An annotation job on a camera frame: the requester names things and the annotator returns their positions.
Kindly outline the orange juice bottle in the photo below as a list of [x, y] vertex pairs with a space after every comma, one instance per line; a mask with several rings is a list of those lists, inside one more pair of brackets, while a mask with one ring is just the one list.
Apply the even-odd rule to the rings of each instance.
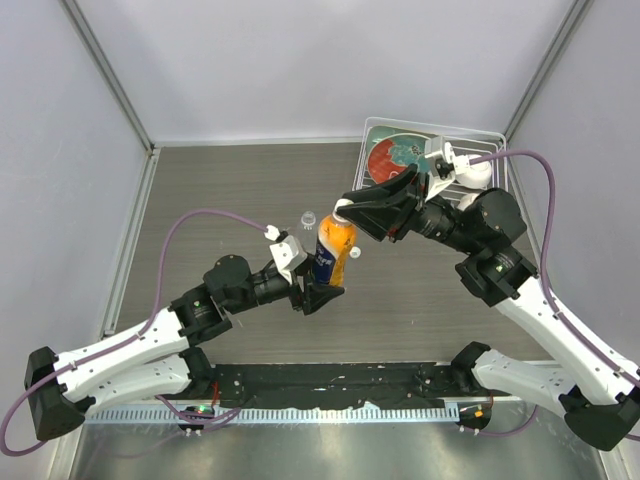
[[320, 222], [312, 264], [316, 283], [333, 287], [344, 285], [346, 263], [356, 240], [356, 227], [335, 212]]

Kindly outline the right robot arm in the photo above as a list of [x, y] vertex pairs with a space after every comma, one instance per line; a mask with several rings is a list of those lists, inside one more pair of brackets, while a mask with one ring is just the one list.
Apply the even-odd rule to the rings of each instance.
[[472, 342], [451, 362], [457, 391], [517, 396], [561, 417], [590, 446], [612, 450], [639, 421], [638, 366], [614, 357], [514, 247], [526, 231], [517, 201], [491, 188], [452, 205], [441, 193], [454, 181], [453, 174], [410, 166], [384, 183], [344, 194], [336, 211], [378, 241], [415, 232], [465, 254], [455, 270], [466, 290], [517, 323], [560, 366], [548, 371]]

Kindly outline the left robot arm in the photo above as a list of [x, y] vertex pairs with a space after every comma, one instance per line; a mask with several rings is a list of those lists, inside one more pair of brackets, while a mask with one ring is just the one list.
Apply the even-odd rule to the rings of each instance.
[[282, 299], [310, 315], [343, 292], [316, 282], [307, 264], [285, 277], [273, 262], [252, 272], [246, 259], [227, 255], [151, 322], [74, 351], [31, 352], [24, 386], [35, 389], [28, 398], [35, 435], [61, 437], [88, 415], [136, 398], [203, 398], [214, 371], [199, 346], [230, 330], [230, 315]]

